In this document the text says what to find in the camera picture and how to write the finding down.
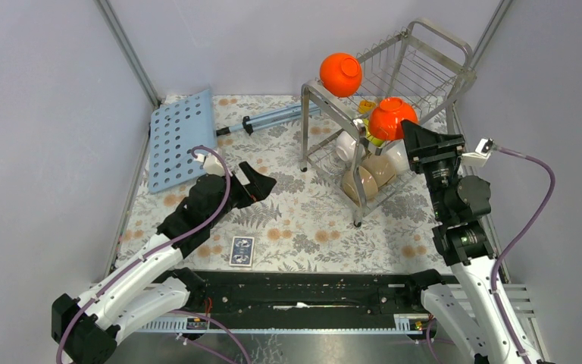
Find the floral tablecloth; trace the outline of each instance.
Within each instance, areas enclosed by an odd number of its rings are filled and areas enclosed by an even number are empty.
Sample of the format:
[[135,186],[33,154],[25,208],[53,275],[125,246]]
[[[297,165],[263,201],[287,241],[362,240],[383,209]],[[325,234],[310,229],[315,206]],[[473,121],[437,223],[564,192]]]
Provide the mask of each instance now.
[[[298,102],[293,96],[215,96],[217,127],[234,125],[256,115]],[[445,130],[444,114],[427,126]],[[311,117],[309,145],[337,130],[326,115]],[[360,228],[352,225],[352,211],[330,185],[309,167],[299,170],[300,122],[293,121],[249,136],[243,130],[218,138],[229,167],[247,161],[277,185],[263,202],[233,210],[182,265],[193,269],[252,271],[322,271],[407,274],[449,269],[436,253],[431,228],[435,225],[424,178],[417,176],[401,192],[366,216]],[[160,193],[148,192],[149,164],[125,232],[120,237],[115,266],[129,259],[155,233],[195,183],[191,180]],[[252,268],[229,266],[234,236],[255,238]]]

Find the beige bowl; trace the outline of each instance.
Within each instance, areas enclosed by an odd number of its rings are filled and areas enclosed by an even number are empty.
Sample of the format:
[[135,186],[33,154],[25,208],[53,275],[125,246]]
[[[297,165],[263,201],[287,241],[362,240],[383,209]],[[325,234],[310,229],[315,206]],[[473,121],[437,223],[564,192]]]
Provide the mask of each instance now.
[[362,166],[374,177],[378,188],[390,184],[396,178],[396,169],[391,158],[386,155],[370,155],[362,161]]
[[[374,177],[371,175],[371,173],[362,166],[358,168],[358,172],[360,173],[362,188],[365,191],[367,201],[370,201],[378,194],[378,185],[376,184],[376,180],[374,180]],[[343,190],[347,196],[353,200],[353,202],[356,204],[359,203],[360,199],[358,198],[358,194],[355,191],[353,172],[351,170],[348,170],[343,177]]]

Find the dish rack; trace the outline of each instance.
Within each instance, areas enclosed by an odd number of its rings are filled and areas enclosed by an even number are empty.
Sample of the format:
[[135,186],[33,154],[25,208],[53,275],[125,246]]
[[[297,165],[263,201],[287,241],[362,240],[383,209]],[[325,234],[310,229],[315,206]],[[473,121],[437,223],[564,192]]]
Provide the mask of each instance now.
[[[422,27],[424,38],[414,36],[415,26]],[[462,63],[459,64],[448,55],[435,49],[430,44],[437,44],[446,49],[461,52]],[[406,29],[388,36],[384,41],[358,53],[356,58],[361,65],[363,79],[358,93],[348,98],[339,99],[324,88],[319,80],[310,80],[302,85],[302,161],[301,170],[307,171],[311,164],[319,177],[335,186],[339,194],[352,207],[353,222],[356,227],[362,219],[374,211],[381,203],[399,192],[415,178],[412,172],[398,176],[396,180],[380,188],[371,201],[367,201],[363,192],[359,166],[369,155],[381,155],[395,142],[384,142],[376,147],[366,136],[363,119],[371,111],[361,112],[358,104],[365,100],[374,102],[390,96],[398,96],[409,102],[419,117],[419,124],[426,123],[440,112],[446,112],[447,131],[453,133],[452,104],[460,95],[468,91],[476,80],[474,70],[469,67],[472,49],[465,41],[447,32],[430,20],[418,18]],[[316,104],[323,113],[329,115],[341,127],[336,133],[312,146],[308,145],[309,105]],[[349,133],[356,140],[354,160],[351,163],[341,161],[335,153],[336,138],[340,133]],[[342,189],[342,179],[347,170],[354,175],[355,188],[359,203],[351,200]]]

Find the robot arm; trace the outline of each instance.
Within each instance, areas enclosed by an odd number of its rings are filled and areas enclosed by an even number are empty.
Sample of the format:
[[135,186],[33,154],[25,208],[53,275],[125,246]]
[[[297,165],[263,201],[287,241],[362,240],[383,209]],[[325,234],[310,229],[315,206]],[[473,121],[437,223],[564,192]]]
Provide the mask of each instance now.
[[[477,323],[460,307],[435,271],[414,275],[413,294],[433,313],[454,343],[466,354],[467,362],[543,362],[521,324],[500,280],[496,292],[490,276],[496,263],[490,242],[479,218],[491,212],[490,184],[477,176],[461,177],[461,161],[483,166],[493,148],[492,140],[481,140],[475,152],[465,153],[462,135],[434,133],[411,122],[402,122],[405,149],[411,169],[424,174],[436,220],[434,244],[452,269],[471,303]],[[495,295],[502,297],[499,309]],[[504,312],[524,348],[520,353],[503,321]]]
[[[61,344],[68,326],[74,323],[67,335],[64,353],[76,364],[105,362],[125,337],[146,322],[173,309],[199,304],[193,301],[204,296],[205,285],[190,270],[171,273],[172,277],[163,284],[144,290],[204,243],[210,237],[211,228],[231,209],[242,209],[268,197],[275,179],[259,174],[246,162],[239,166],[249,184],[242,185],[231,174],[230,191],[221,210],[218,209],[226,194],[227,177],[216,174],[200,177],[189,196],[166,217],[158,226],[157,234],[133,258],[78,297],[73,299],[63,294],[54,301],[52,337]],[[200,227],[213,216],[210,223]]]

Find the inverted orange bowl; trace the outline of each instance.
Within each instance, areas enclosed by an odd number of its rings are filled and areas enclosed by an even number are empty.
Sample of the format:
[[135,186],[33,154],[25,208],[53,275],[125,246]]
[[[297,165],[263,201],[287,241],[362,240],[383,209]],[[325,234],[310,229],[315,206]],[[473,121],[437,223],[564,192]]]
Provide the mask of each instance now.
[[382,140],[400,140],[405,137],[400,122],[418,124],[416,111],[399,97],[388,97],[371,112],[369,133]]
[[334,96],[349,97],[358,91],[362,82],[360,63],[352,55],[334,53],[320,65],[320,80]]

